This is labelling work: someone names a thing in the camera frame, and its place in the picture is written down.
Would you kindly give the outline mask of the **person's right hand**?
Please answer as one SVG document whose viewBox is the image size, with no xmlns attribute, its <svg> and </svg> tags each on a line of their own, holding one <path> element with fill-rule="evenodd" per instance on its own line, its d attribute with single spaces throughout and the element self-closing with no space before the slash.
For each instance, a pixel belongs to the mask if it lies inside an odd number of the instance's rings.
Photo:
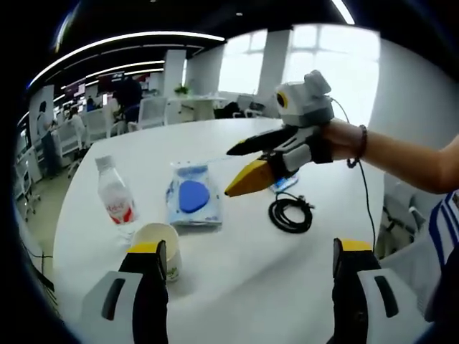
<svg viewBox="0 0 459 344">
<path fill-rule="evenodd" d="M 331 156 L 336 160 L 359 160 L 366 145 L 366 127 L 333 119 L 321 128 L 322 137 L 330 143 Z"/>
</svg>

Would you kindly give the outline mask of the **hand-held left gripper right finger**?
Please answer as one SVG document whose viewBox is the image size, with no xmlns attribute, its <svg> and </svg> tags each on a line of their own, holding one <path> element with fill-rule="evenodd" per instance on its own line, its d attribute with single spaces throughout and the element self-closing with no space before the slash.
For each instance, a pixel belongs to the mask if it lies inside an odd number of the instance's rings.
<svg viewBox="0 0 459 344">
<path fill-rule="evenodd" d="M 332 300 L 332 343 L 415 343 L 429 328 L 415 293 L 367 242 L 334 239 Z"/>
</svg>

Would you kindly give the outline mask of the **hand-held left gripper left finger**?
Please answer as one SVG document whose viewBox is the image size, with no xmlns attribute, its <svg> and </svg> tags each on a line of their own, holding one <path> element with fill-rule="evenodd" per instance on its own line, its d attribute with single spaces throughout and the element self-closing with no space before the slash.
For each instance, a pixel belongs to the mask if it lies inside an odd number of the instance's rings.
<svg viewBox="0 0 459 344">
<path fill-rule="evenodd" d="M 86 294 L 80 313 L 83 343 L 168 343 L 166 241 L 128 250 Z"/>
</svg>

